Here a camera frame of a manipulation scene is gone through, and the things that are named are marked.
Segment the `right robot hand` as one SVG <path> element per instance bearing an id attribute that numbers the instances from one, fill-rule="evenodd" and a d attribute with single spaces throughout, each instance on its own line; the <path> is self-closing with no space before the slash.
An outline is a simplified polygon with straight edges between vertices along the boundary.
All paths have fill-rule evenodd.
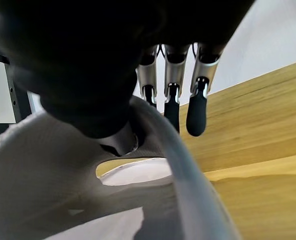
<path id="1" fill-rule="evenodd" d="M 0 50 L 43 108 L 118 156 L 147 48 L 202 43 L 219 52 L 251 0 L 0 0 Z"/>

